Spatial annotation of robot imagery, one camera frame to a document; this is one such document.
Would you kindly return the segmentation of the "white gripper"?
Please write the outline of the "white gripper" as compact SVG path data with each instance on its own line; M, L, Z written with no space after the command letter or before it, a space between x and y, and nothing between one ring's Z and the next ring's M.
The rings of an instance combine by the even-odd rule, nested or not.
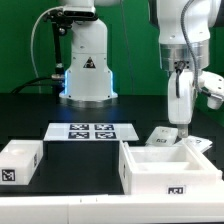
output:
M179 138L188 137L188 124L191 122L197 98L193 81L193 72L189 70L184 70L180 75L173 72L168 81L168 119L171 124L177 125ZM199 86L205 87L211 93L207 106L219 109L224 102L224 78L203 71L199 75Z

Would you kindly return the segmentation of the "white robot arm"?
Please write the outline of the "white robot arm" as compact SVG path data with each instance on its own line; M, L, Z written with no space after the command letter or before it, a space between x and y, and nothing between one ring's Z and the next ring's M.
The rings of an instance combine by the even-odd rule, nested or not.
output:
M112 101L113 74L107 66L107 27L96 13L121 0L61 0L56 8L59 26L71 29L71 64L65 72L65 103ZM188 136L199 93L208 106L224 102L221 76L206 72L211 27L224 25L224 0L148 0L149 21L159 29L160 67L169 74L168 119L181 138Z

